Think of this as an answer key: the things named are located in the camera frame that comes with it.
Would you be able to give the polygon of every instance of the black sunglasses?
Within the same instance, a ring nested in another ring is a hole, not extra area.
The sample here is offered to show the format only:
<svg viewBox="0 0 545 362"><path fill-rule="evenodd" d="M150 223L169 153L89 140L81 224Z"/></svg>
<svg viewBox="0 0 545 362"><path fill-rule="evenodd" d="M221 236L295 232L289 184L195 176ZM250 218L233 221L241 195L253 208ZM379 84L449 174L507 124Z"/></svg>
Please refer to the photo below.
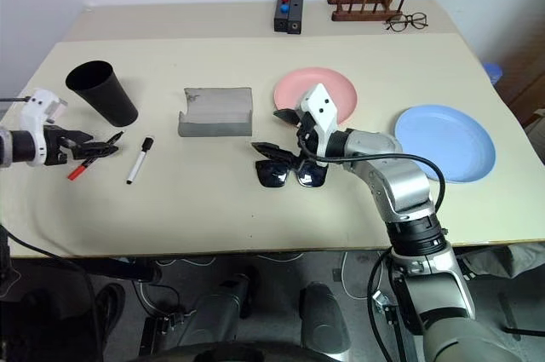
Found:
<svg viewBox="0 0 545 362"><path fill-rule="evenodd" d="M394 17L390 17L386 21L386 24L388 24L386 29L391 29L394 32L402 32L409 24L421 30L427 27L427 16L424 13L395 15Z"/></svg>
<svg viewBox="0 0 545 362"><path fill-rule="evenodd" d="M319 166L310 160L303 160L298 167L274 160L255 162L257 178L264 187L282 187L288 180L290 171L297 174L299 184L304 187L320 187L325 183L327 166Z"/></svg>

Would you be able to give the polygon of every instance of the pink plate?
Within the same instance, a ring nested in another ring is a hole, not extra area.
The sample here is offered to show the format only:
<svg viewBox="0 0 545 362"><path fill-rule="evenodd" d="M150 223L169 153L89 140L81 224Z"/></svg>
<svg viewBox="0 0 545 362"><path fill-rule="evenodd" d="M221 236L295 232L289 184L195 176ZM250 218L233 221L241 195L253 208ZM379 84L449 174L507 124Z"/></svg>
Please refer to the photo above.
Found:
<svg viewBox="0 0 545 362"><path fill-rule="evenodd" d="M294 109L303 94L313 85L322 83L337 107L337 123L346 121L358 104L358 94L344 75L319 66L295 70L283 77L274 88L274 103L278 109Z"/></svg>

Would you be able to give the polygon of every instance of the blue plate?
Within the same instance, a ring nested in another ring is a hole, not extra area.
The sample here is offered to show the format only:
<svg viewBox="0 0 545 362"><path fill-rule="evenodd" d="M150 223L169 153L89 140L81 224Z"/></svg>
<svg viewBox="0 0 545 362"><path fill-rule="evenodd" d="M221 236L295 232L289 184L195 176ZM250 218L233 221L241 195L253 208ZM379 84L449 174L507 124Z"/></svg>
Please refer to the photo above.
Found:
<svg viewBox="0 0 545 362"><path fill-rule="evenodd" d="M496 163L496 149L486 130L448 106L422 105L403 112L395 124L395 136L404 153L431 160L450 183L478 181ZM432 169L418 165L437 180Z"/></svg>

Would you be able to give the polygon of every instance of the pen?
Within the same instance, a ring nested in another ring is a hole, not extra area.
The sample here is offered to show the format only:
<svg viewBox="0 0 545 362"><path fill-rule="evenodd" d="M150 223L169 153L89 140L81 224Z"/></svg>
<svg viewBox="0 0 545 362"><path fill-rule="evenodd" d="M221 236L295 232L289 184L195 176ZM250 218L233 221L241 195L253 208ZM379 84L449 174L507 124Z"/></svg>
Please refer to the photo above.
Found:
<svg viewBox="0 0 545 362"><path fill-rule="evenodd" d="M108 145L113 145L119 138L123 135L123 131L117 132L114 136L106 141ZM71 181L75 181L78 176L80 176L96 159L98 158L88 158L85 159L70 175L67 176Z"/></svg>
<svg viewBox="0 0 545 362"><path fill-rule="evenodd" d="M153 138L146 138L144 140L144 143L142 143L142 150L138 154L138 158L136 158L135 165L133 166L133 169L129 173L129 177L127 177L127 184L130 185L133 181L135 181L135 177L138 174L138 170L140 170L140 167L142 166L142 163L144 162L144 158L147 155L147 151L149 151L152 148L153 145Z"/></svg>

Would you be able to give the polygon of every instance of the beige tabletop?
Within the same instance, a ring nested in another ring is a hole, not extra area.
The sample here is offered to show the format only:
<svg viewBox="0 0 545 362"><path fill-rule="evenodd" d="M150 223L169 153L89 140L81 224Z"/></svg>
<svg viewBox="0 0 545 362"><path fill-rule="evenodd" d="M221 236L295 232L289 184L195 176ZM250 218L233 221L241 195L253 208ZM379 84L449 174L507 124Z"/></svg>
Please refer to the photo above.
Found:
<svg viewBox="0 0 545 362"><path fill-rule="evenodd" d="M77 163L0 172L2 223L20 238L65 256L333 250L388 246L367 186L341 167L324 187L262 187L251 141L292 151L295 131L272 112L274 84L304 66L333 68L358 91L344 127L392 133L397 116L421 104L444 104L476 118L496 146L481 181L449 184L439 212L453 244L545 239L545 169L479 61L454 32L425 34L197 37L58 43L23 94L53 90L68 102L57 124L104 140L117 131L64 85L87 60L108 60L139 110L119 152L76 181ZM185 87L251 87L251 139L180 138ZM21 105L2 125L17 128ZM135 183L125 179L145 136L155 137ZM438 185L432 183L433 196ZM33 256L10 243L14 256Z"/></svg>

